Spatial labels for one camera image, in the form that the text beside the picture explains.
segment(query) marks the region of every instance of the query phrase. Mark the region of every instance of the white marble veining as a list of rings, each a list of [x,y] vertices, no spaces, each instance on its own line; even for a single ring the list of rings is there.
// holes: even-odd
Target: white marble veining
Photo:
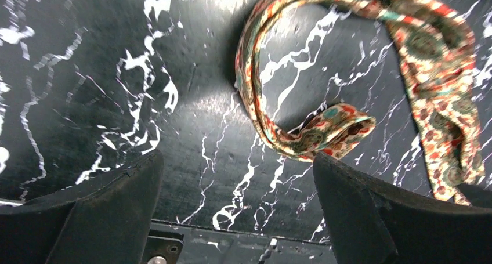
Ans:
[[[48,175],[48,170],[46,170],[46,163],[42,151],[38,147],[38,139],[32,134],[30,126],[33,125],[34,121],[29,118],[30,110],[37,106],[38,103],[47,98],[53,86],[53,77],[55,74],[55,65],[60,62],[66,62],[71,59],[72,55],[77,52],[78,46],[83,42],[85,33],[88,32],[86,27],[80,27],[74,31],[73,42],[66,47],[65,53],[56,54],[45,54],[42,58],[33,58],[29,53],[30,48],[26,43],[26,39],[35,38],[37,36],[36,31],[28,25],[28,21],[24,14],[26,9],[26,3],[32,2],[34,4],[40,3],[41,0],[3,0],[3,6],[9,12],[9,27],[0,27],[0,50],[2,46],[14,45],[16,48],[22,51],[21,56],[26,61],[38,61],[38,63],[32,66],[46,75],[46,83],[39,89],[33,88],[33,80],[31,77],[19,78],[25,81],[25,86],[30,93],[30,99],[26,100],[23,105],[23,110],[20,113],[20,122],[23,126],[24,132],[26,133],[32,148],[38,159],[39,174],[24,183],[21,184],[21,188],[24,189],[21,200],[24,200],[28,194],[29,185],[45,178]],[[70,10],[73,7],[75,0],[64,0],[63,7],[66,10]],[[153,47],[153,43],[156,41],[173,41],[173,36],[176,31],[184,30],[191,31],[192,33],[197,33],[193,31],[193,27],[182,21],[181,19],[173,19],[171,17],[171,9],[178,3],[193,2],[194,0],[141,0],[143,11],[141,14],[142,18],[146,19],[146,29],[148,30],[145,38],[141,39],[140,47],[142,52],[135,53],[131,52],[133,50],[129,46],[125,54],[121,54],[121,58],[114,58],[116,65],[111,66],[114,69],[114,83],[121,88],[122,92],[126,94],[126,104],[121,104],[117,102],[112,96],[111,91],[106,89],[103,84],[98,83],[101,81],[100,77],[94,77],[89,74],[84,73],[83,67],[74,65],[74,75],[77,77],[77,82],[73,85],[71,90],[66,95],[65,104],[69,106],[74,97],[80,94],[80,88],[84,84],[92,84],[92,86],[99,91],[98,94],[101,97],[111,101],[117,108],[118,114],[131,116],[132,126],[129,129],[122,129],[120,127],[112,127],[104,123],[104,120],[98,120],[96,128],[98,129],[98,135],[96,140],[96,148],[93,151],[92,156],[95,155],[95,160],[93,163],[89,164],[86,170],[78,171],[79,175],[77,179],[73,182],[74,184],[79,184],[92,176],[96,175],[98,172],[106,172],[113,168],[120,167],[125,164],[126,150],[123,146],[129,146],[135,149],[140,154],[146,154],[158,147],[159,144],[163,143],[161,134],[164,131],[163,127],[159,124],[161,121],[167,122],[164,117],[168,114],[172,114],[176,107],[180,103],[180,96],[178,89],[173,82],[173,74],[169,73],[166,65],[170,65],[173,62],[166,62],[159,51]],[[246,4],[253,2],[253,0],[207,0],[207,2],[213,2],[213,6],[222,11],[230,13],[231,15],[238,11],[239,8],[244,7]],[[484,0],[473,0],[472,5],[466,12],[463,13],[464,18],[468,18],[471,14],[476,13],[476,8],[484,2]],[[308,27],[310,32],[307,38],[302,39],[299,47],[294,48],[278,60],[269,59],[266,63],[265,68],[260,73],[260,79],[264,85],[275,84],[279,79],[279,74],[286,67],[294,68],[294,72],[291,74],[291,83],[282,89],[279,96],[276,99],[269,97],[264,98],[265,105],[269,105],[274,108],[274,113],[271,116],[275,120],[280,112],[281,108],[285,107],[287,104],[286,100],[291,96],[291,94],[300,85],[303,84],[304,76],[306,70],[312,69],[315,65],[319,66],[319,55],[321,54],[321,49],[323,43],[327,37],[330,37],[334,27],[338,25],[341,21],[349,17],[350,13],[339,13],[335,9],[330,9],[327,14],[316,22],[312,27]],[[487,54],[477,58],[477,67],[474,71],[475,74],[475,93],[473,97],[476,102],[480,102],[487,95],[490,95],[490,90],[492,89],[492,9],[489,8],[483,16],[483,32],[481,34],[476,34],[477,38],[477,51],[486,50]],[[169,20],[170,25],[165,28],[162,27],[162,22],[164,20]],[[279,25],[289,25],[288,21]],[[327,96],[328,92],[340,94],[343,88],[348,88],[353,85],[356,81],[364,79],[368,74],[374,75],[376,79],[372,80],[371,85],[368,86],[367,98],[363,103],[363,107],[360,109],[362,111],[370,112],[377,110],[381,111],[384,108],[385,114],[383,118],[378,120],[377,126],[383,127],[382,139],[375,140],[379,142],[377,147],[374,147],[374,151],[364,151],[358,152],[359,154],[351,155],[349,160],[353,161],[353,164],[359,165],[360,161],[370,159],[371,166],[374,168],[375,173],[372,175],[390,177],[390,181],[394,185],[405,187],[404,183],[406,181],[406,176],[412,172],[415,168],[417,160],[422,157],[422,149],[420,146],[419,136],[415,134],[411,139],[401,140],[398,138],[401,130],[408,126],[412,126],[411,116],[408,116],[407,120],[404,120],[404,125],[397,130],[388,129],[388,125],[391,124],[396,119],[395,112],[398,111],[400,106],[407,103],[405,96],[396,96],[389,104],[382,106],[378,103],[378,96],[373,93],[373,90],[382,83],[384,79],[401,79],[399,74],[383,74],[383,68],[385,67],[386,59],[389,50],[393,49],[392,43],[386,45],[377,45],[379,36],[382,35],[384,26],[375,22],[375,33],[374,38],[371,42],[364,42],[357,39],[357,33],[352,35],[354,41],[359,44],[359,50],[357,51],[357,57],[354,59],[353,68],[347,74],[341,73],[329,73],[330,68],[327,66],[322,68],[322,71],[327,72],[327,84],[325,91],[325,100],[321,101],[319,108],[315,111],[308,113],[306,119],[313,117],[319,112],[323,111],[328,107]],[[214,28],[210,27],[207,31],[202,31],[203,33],[211,34]],[[273,33],[270,34],[266,41],[262,43],[262,48],[267,49],[269,41],[273,38]],[[208,43],[199,43],[198,46],[202,46],[202,50],[207,54],[207,49],[210,48]],[[131,70],[142,70],[141,77],[139,81],[142,83],[142,88],[135,90],[131,89],[126,81],[124,80],[122,74],[126,71]],[[3,118],[6,111],[9,110],[9,105],[4,103],[2,94],[11,91],[11,86],[3,81],[1,77],[0,70],[0,134],[2,132]],[[158,79],[164,80],[164,87],[160,91],[160,94],[166,94],[168,96],[164,108],[156,108],[151,106],[150,118],[144,122],[142,121],[142,116],[144,115],[143,104],[145,100],[155,101],[157,96],[150,93],[154,83]],[[196,201],[191,202],[193,204],[193,210],[189,213],[179,213],[176,214],[175,222],[181,224],[193,224],[193,219],[207,206],[208,201],[215,194],[211,192],[218,182],[223,178],[226,172],[231,172],[227,170],[222,162],[219,161],[220,155],[226,153],[223,149],[223,141],[231,138],[234,132],[231,132],[230,125],[234,120],[234,116],[241,114],[241,100],[237,92],[227,93],[227,106],[225,109],[216,114],[220,121],[217,122],[216,128],[210,132],[204,132],[200,135],[201,138],[201,151],[200,156],[201,162],[203,163],[200,170],[196,170],[199,174],[200,180],[194,182],[195,188],[197,190]],[[72,122],[70,116],[64,112],[58,112],[63,119]],[[489,131],[489,126],[492,118],[482,120],[483,130]],[[305,122],[300,124],[298,127],[294,128],[290,132],[294,132],[301,128]],[[179,132],[175,129],[173,131],[178,135]],[[482,146],[489,147],[490,142],[492,142],[492,135],[490,133],[485,133],[482,135]],[[402,151],[392,151],[390,148],[391,144],[398,143],[403,148]],[[298,206],[293,209],[293,215],[296,215],[299,219],[302,214],[309,208],[309,205],[316,203],[316,192],[313,190],[306,191],[300,186],[300,181],[309,176],[312,166],[309,164],[303,165],[303,168],[298,168],[294,174],[287,172],[289,167],[294,165],[294,162],[286,159],[285,157],[275,155],[272,167],[269,165],[269,170],[266,174],[267,187],[261,191],[263,195],[260,201],[253,200],[254,203],[250,203],[248,191],[253,185],[254,179],[259,175],[260,169],[265,169],[265,154],[268,148],[262,143],[258,136],[252,133],[249,136],[248,143],[241,143],[249,147],[249,155],[245,160],[245,164],[238,166],[234,172],[240,174],[239,180],[233,182],[230,187],[231,193],[227,198],[227,202],[223,205],[218,205],[214,210],[215,213],[209,218],[209,223],[217,230],[230,230],[233,229],[237,218],[242,215],[248,215],[248,218],[253,221],[251,223],[251,231],[262,234],[268,226],[273,216],[277,213],[278,205],[283,202],[283,200],[289,199],[287,194],[291,195],[295,193],[296,196],[300,197],[298,201]],[[117,161],[105,161],[108,155],[111,153],[118,154]],[[483,154],[484,162],[490,163],[490,157],[492,153]],[[0,143],[0,173],[5,170],[8,164],[9,150],[2,146]],[[428,184],[422,178],[422,184]],[[486,185],[492,185],[492,175],[488,176],[486,179]],[[314,217],[316,223],[319,223],[312,228],[308,228],[309,232],[312,232],[310,241],[317,241],[320,243],[328,243],[329,239],[325,236],[326,224],[322,217],[321,212],[319,216]]]

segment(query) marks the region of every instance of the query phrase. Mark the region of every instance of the patterned strap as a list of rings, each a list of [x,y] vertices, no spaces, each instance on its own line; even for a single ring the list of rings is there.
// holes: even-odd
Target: patterned strap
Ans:
[[[282,155],[313,161],[318,151],[342,158],[374,129],[375,118],[345,103],[324,110],[298,134],[265,115],[258,63],[266,33],[289,10],[327,2],[386,24],[401,57],[434,196],[468,205],[454,186],[484,176],[471,101],[475,39],[457,12],[436,0],[260,0],[245,24],[235,63],[238,90],[259,136]]]

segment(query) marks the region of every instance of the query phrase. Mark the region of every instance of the black surface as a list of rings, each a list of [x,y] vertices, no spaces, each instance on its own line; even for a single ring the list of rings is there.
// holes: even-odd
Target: black surface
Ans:
[[[469,184],[459,184],[457,187],[473,206],[492,209],[492,191]]]
[[[152,151],[97,179],[0,207],[0,263],[139,263],[166,174]]]
[[[257,0],[160,0],[169,8],[157,18],[155,10],[147,18],[146,1],[12,0],[11,14],[9,0],[1,0],[0,28],[35,31],[14,44],[1,35],[1,196],[30,200],[159,148],[172,172],[156,219],[325,243],[310,165],[281,158],[255,138],[234,88],[233,55]],[[492,0],[443,1],[465,14],[477,37],[473,91],[485,187],[492,183]],[[149,52],[145,39],[156,31],[162,37],[148,42],[155,53],[145,75],[125,60]],[[368,112],[378,126],[343,161],[430,195],[384,26],[307,6],[271,36],[261,62],[269,70],[263,78],[272,75],[267,112],[279,108],[275,120],[285,128],[341,100]],[[177,98],[169,94],[171,80]],[[280,106],[278,97],[294,82]]]
[[[490,209],[420,196],[326,154],[313,175],[338,264],[492,262]]]

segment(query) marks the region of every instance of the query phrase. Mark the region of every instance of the paisley pattern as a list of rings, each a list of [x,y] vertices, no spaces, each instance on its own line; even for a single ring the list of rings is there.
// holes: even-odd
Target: paisley pattern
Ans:
[[[480,122],[471,101],[475,37],[455,10],[437,0],[258,1],[245,23],[235,68],[241,98],[264,143],[299,161],[313,161],[320,151],[340,159],[376,124],[374,117],[345,103],[326,109],[297,134],[283,131],[265,115],[260,47],[283,14],[306,3],[336,4],[386,24],[400,55],[434,197],[469,205],[455,186],[484,176]]]

